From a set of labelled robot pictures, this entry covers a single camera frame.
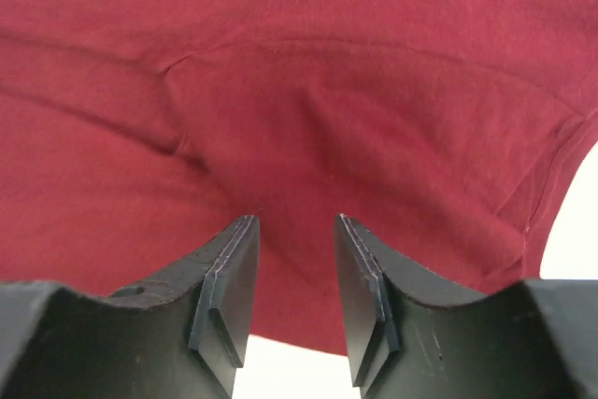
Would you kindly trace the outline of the dark red t shirt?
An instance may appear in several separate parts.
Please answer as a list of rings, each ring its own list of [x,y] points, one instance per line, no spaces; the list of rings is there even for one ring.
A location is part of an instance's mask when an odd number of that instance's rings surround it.
[[[482,292],[597,140],[597,0],[1,0],[1,276],[107,294],[261,221],[252,330],[345,351],[334,222]]]

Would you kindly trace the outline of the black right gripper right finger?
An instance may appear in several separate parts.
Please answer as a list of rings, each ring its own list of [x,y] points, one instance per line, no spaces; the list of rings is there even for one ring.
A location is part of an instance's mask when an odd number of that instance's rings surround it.
[[[524,279],[465,288],[335,222],[351,380],[364,398],[593,398],[597,284]]]

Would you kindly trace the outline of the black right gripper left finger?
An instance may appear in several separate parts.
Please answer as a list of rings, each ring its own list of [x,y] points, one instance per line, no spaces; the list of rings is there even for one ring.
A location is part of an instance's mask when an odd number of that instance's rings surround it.
[[[260,223],[98,297],[50,281],[1,286],[5,398],[229,398],[245,360]]]

